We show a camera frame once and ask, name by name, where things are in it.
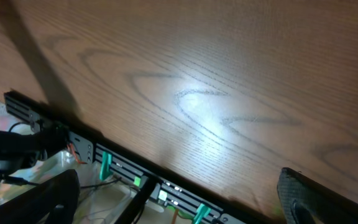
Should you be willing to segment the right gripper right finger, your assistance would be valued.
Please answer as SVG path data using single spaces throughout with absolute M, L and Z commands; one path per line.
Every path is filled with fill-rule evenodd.
M 358 203 L 284 167 L 277 192 L 287 223 L 358 223 Z

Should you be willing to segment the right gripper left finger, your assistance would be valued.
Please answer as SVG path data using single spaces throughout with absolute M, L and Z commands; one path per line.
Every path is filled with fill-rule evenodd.
M 0 205 L 0 223 L 72 223 L 78 205 L 77 172 L 68 169 Z

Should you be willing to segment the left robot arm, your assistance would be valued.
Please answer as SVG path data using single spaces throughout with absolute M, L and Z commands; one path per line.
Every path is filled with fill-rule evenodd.
M 56 124 L 29 135 L 0 131 L 0 181 L 25 184 L 10 175 L 46 161 L 67 144 L 68 131 Z

